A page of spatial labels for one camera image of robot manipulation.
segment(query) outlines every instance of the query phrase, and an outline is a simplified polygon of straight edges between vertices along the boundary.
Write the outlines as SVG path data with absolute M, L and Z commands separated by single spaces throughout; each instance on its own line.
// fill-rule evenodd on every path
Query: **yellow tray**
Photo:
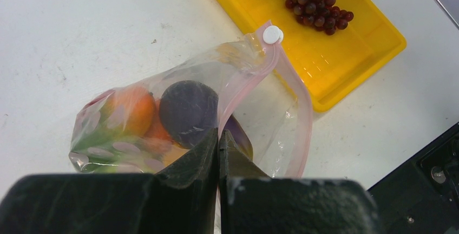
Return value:
M 298 24 L 285 0 L 217 1 L 244 34 L 268 20 L 284 32 L 282 45 L 318 112 L 333 107 L 406 47 L 402 34 L 370 0 L 337 0 L 355 17 L 333 36 Z

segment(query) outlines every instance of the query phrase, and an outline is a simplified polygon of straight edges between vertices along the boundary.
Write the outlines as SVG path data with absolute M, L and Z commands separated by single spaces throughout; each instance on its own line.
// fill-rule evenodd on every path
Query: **ziplock bag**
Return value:
M 75 121 L 69 153 L 75 168 L 157 173 L 217 127 L 219 136 L 229 129 L 268 175 L 301 176 L 311 100 L 281 38 L 272 41 L 273 31 L 281 34 L 276 29 L 268 22 L 242 41 L 96 97 Z

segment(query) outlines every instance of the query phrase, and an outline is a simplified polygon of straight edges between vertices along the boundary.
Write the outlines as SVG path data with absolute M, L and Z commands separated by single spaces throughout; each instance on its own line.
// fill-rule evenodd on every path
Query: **bunch of grapes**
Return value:
M 286 0 L 285 6 L 293 9 L 298 23 L 333 35 L 336 29 L 346 29 L 347 23 L 354 19 L 354 13 L 340 9 L 335 3 L 336 0 Z

